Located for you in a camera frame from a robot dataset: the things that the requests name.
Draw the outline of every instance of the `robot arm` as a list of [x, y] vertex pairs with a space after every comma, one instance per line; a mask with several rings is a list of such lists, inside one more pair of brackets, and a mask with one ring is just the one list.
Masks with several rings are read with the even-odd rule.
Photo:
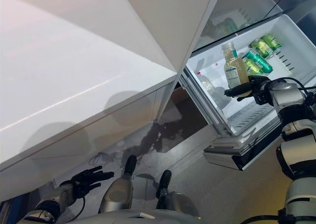
[[[285, 79], [294, 80], [301, 88]], [[281, 121], [284, 142], [276, 149], [276, 156], [283, 173], [294, 181], [287, 191], [285, 208], [276, 216], [279, 223], [316, 222], [316, 116], [311, 107], [315, 97], [307, 89], [293, 78], [270, 81], [249, 76], [249, 83], [225, 91], [225, 95], [235, 96], [252, 90], [250, 96], [256, 103], [272, 105]]]
[[85, 170], [65, 181], [60, 186], [44, 197], [39, 204], [30, 211], [19, 224], [27, 223], [48, 223], [53, 224], [65, 211], [66, 207], [74, 204], [78, 198], [83, 198], [89, 191], [101, 186], [96, 183], [101, 180], [110, 179], [113, 172], [104, 173], [100, 170], [102, 166]]

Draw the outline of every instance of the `gray floor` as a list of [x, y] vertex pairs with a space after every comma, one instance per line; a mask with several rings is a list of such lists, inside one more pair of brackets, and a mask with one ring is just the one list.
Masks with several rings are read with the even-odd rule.
[[[162, 172], [170, 169], [173, 174], [170, 190], [191, 197], [202, 218], [209, 223], [239, 223], [253, 215], [276, 214], [283, 207], [290, 184], [277, 163], [277, 144], [241, 172], [207, 163], [203, 158], [203, 149], [215, 136], [216, 132], [211, 126], [206, 126], [190, 99], [177, 102], [177, 105], [170, 101], [159, 123], [144, 126], [93, 159], [57, 177], [53, 184], [59, 185], [82, 170], [97, 165], [102, 165], [104, 171], [114, 171], [115, 178], [118, 178], [127, 158], [134, 154], [138, 164], [133, 176], [132, 208], [156, 206], [157, 182]], [[205, 143], [196, 144], [197, 137]], [[79, 219], [97, 213], [113, 180], [103, 181], [101, 187], [86, 196], [86, 207]], [[60, 223], [78, 213], [81, 206], [82, 201], [78, 200]]]

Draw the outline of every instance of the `refrigerator drawer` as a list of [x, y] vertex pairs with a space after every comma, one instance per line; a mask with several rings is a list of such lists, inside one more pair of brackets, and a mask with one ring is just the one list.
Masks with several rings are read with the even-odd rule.
[[[270, 105], [257, 105], [253, 98], [225, 101], [223, 93], [214, 93], [228, 89], [221, 45], [233, 42], [239, 54], [254, 39], [267, 33], [273, 34], [282, 45], [281, 51], [268, 60], [274, 68], [268, 77], [273, 80], [291, 76], [308, 87], [316, 84], [316, 47], [287, 15], [261, 22], [196, 52], [189, 59], [180, 82], [220, 135], [211, 143], [209, 152], [244, 154], [279, 126], [277, 114]], [[203, 87], [197, 71], [213, 84], [215, 89], [211, 94]]]

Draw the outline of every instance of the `glass bottle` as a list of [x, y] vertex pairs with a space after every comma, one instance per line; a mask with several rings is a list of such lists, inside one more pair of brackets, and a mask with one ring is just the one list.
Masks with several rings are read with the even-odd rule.
[[[244, 62], [241, 58], [237, 56], [237, 52], [233, 42], [228, 42], [222, 45], [222, 49], [226, 60], [224, 71], [229, 88], [232, 89], [243, 83], [249, 82]], [[244, 97], [249, 95], [250, 93], [251, 90], [243, 94], [239, 94], [236, 97]]]

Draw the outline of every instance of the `green can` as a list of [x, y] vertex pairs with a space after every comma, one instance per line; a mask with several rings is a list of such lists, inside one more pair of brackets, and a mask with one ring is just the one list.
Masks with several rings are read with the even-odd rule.
[[263, 69], [251, 59], [245, 57], [243, 58], [243, 62], [245, 63], [246, 72], [249, 76], [264, 73]]
[[274, 51], [282, 47], [281, 44], [276, 40], [276, 38], [272, 34], [264, 35], [261, 37], [261, 39], [263, 39], [264, 42], [266, 42], [266, 44]]
[[273, 56], [273, 50], [270, 48], [266, 42], [262, 39], [255, 39], [251, 44], [250, 47], [257, 51], [260, 56], [263, 58], [269, 58]]
[[272, 66], [262, 56], [260, 56], [255, 50], [250, 49], [248, 52], [242, 55], [242, 58], [245, 58], [245, 57], [261, 65], [264, 73], [270, 73], [273, 71]]

